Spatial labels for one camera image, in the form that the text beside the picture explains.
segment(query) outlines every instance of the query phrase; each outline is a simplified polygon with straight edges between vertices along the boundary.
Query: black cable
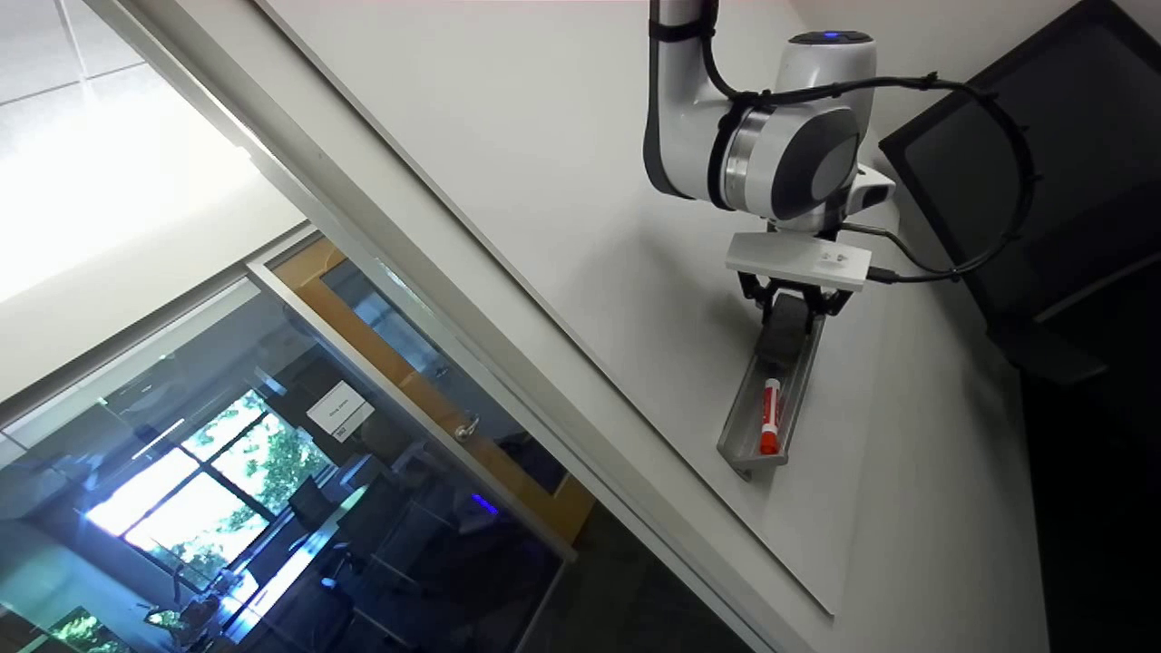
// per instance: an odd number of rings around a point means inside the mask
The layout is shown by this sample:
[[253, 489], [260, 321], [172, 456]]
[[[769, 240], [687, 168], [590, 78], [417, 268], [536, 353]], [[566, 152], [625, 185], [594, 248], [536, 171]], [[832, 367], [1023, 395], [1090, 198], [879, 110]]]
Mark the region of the black cable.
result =
[[709, 78], [728, 96], [728, 101], [745, 101], [749, 110], [764, 110], [773, 111], [777, 105], [798, 105], [798, 101], [819, 101], [819, 96], [837, 96], [837, 94], [852, 94], [852, 90], [866, 90], [866, 86], [907, 86], [907, 90], [952, 90], [952, 94], [965, 94], [969, 101], [976, 101], [985, 110], [985, 115], [992, 122], [1002, 125], [1014, 157], [1015, 157], [1015, 173], [1020, 173], [1020, 191], [1015, 191], [1015, 204], [1014, 204], [1014, 219], [1010, 219], [1010, 229], [979, 255], [965, 258], [963, 266], [952, 266], [952, 268], [924, 268], [921, 275], [899, 275], [893, 268], [871, 268], [871, 280], [873, 283], [947, 283], [947, 280], [965, 280], [974, 272], [979, 272], [985, 266], [992, 266], [999, 255], [1004, 255], [1015, 240], [1020, 240], [1020, 229], [1028, 225], [1032, 219], [1032, 197], [1034, 197], [1034, 185], [1038, 185], [1038, 171], [1034, 171], [1034, 157], [1032, 157], [1032, 144], [1020, 130], [1020, 122], [995, 101], [992, 90], [985, 86], [974, 86], [974, 83], [954, 83], [954, 78], [939, 78], [936, 73], [929, 75], [871, 75], [871, 78], [852, 78], [852, 83], [829, 83], [829, 86], [803, 86], [803, 90], [780, 90], [780, 94], [745, 94], [738, 86], [727, 83], [720, 60], [715, 60], [715, 48], [710, 48], [715, 34], [709, 27], [703, 34], [703, 73]]
[[866, 225], [843, 225], [843, 233], [865, 233], [865, 235], [873, 235], [873, 240], [888, 240], [896, 249], [904, 249], [904, 258], [921, 268], [921, 272], [936, 272], [936, 266], [921, 261], [896, 233], [887, 233], [887, 229], [866, 229]]

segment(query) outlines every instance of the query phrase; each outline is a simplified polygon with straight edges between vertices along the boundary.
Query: black monitor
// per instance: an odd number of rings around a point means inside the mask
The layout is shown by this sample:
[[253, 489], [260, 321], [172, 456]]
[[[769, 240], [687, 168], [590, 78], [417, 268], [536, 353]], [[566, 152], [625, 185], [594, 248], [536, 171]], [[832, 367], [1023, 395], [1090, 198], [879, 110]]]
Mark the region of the black monitor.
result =
[[[969, 280], [987, 320], [1047, 321], [1161, 255], [1161, 48], [1109, 0], [1081, 0], [974, 83], [1023, 125], [1040, 173], [1015, 248]], [[882, 140], [954, 261], [1014, 215], [1015, 162], [965, 96]]]

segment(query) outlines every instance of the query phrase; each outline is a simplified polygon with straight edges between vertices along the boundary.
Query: red marker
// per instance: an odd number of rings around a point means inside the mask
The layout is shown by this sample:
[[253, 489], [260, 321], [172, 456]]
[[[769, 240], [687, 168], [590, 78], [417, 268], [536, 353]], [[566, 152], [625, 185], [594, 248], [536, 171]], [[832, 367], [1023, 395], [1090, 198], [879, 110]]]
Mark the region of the red marker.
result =
[[784, 407], [784, 385], [777, 376], [764, 376], [764, 389], [762, 389], [762, 433], [757, 433], [757, 453], [762, 456], [780, 456], [784, 453], [784, 439], [777, 433], [780, 407]]

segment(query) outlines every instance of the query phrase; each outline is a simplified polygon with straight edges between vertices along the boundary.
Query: glass window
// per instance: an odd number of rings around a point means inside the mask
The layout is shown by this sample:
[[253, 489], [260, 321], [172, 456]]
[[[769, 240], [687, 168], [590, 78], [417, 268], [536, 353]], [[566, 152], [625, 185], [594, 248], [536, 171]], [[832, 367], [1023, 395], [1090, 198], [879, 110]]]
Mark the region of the glass window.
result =
[[327, 469], [301, 427], [246, 391], [86, 518], [207, 589]]

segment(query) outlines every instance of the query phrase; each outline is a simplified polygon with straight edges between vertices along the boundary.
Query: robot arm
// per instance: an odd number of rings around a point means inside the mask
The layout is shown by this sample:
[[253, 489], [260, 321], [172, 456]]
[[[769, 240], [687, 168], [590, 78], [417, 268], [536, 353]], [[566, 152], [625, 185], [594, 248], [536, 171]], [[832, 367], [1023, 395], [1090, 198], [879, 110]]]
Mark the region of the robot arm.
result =
[[[791, 222], [850, 190], [866, 130], [871, 90], [757, 105], [710, 90], [709, 40], [720, 0], [654, 0], [650, 6], [650, 122], [646, 171], [654, 190]], [[829, 27], [791, 40], [777, 90], [866, 78], [873, 44]]]

